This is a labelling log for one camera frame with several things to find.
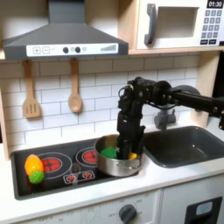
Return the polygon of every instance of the toy fruit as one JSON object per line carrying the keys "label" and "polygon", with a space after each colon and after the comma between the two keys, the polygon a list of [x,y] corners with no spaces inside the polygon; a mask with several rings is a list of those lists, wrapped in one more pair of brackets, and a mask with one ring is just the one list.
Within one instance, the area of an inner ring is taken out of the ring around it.
{"label": "toy fruit", "polygon": [[137,158],[137,154],[131,152],[131,153],[129,154],[129,159],[135,159],[135,158]]}
{"label": "toy fruit", "polygon": [[24,168],[25,168],[26,174],[29,177],[35,171],[40,171],[40,172],[44,171],[44,166],[43,166],[41,160],[39,159],[39,157],[37,157],[36,155],[30,155],[26,159]]}
{"label": "toy fruit", "polygon": [[108,147],[101,151],[101,154],[105,158],[116,158],[116,148],[114,147]]}
{"label": "toy fruit", "polygon": [[26,159],[24,168],[32,184],[37,185],[44,180],[44,166],[36,155],[30,155]]}
{"label": "toy fruit", "polygon": [[32,184],[37,185],[40,184],[45,179],[45,174],[42,171],[34,171],[29,180]]}

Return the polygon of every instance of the microwave door handle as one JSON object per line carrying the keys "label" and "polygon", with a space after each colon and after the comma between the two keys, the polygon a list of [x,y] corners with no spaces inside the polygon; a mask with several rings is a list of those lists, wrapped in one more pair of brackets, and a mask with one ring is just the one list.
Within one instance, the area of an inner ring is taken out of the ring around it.
{"label": "microwave door handle", "polygon": [[156,30],[157,30],[157,8],[154,3],[148,3],[147,5],[147,14],[150,16],[150,28],[149,28],[149,33],[144,35],[144,43],[146,45],[152,44]]}

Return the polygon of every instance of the red burner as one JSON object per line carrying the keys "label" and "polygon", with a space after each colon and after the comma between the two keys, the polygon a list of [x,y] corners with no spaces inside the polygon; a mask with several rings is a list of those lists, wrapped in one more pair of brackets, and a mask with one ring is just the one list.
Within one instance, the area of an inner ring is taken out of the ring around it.
{"label": "red burner", "polygon": [[48,157],[41,160],[45,172],[56,172],[61,166],[61,161],[55,157]]}
{"label": "red burner", "polygon": [[96,151],[89,150],[83,154],[84,162],[95,164],[96,163]]}

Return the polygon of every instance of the microwave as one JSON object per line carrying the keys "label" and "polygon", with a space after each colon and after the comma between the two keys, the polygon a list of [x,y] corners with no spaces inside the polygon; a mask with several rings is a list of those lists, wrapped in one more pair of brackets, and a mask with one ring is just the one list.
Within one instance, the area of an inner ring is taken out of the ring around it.
{"label": "microwave", "polygon": [[223,0],[140,0],[136,49],[224,46]]}

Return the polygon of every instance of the microwave keypad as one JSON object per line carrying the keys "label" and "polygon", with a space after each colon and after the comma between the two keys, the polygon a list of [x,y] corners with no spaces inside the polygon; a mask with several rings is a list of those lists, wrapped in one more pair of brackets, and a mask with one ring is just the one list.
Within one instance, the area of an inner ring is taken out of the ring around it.
{"label": "microwave keypad", "polygon": [[201,33],[201,45],[215,45],[218,38],[222,10],[206,10]]}

